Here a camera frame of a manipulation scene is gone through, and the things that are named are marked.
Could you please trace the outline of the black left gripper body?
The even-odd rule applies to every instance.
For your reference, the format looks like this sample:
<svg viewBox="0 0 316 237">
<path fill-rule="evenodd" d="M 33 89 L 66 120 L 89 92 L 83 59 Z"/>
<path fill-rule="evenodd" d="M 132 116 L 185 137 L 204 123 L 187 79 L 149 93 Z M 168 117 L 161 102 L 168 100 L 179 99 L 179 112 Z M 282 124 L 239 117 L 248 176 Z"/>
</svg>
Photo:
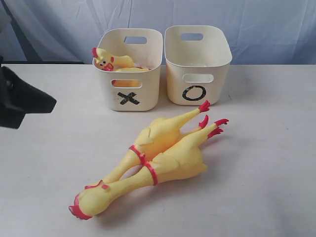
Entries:
<svg viewBox="0 0 316 237">
<path fill-rule="evenodd" d="M 12 88 L 12 80 L 6 77 L 2 70 L 3 57 L 0 57 L 0 126 L 12 127 L 11 109 L 12 104 L 9 97 L 9 90 Z"/>
</svg>

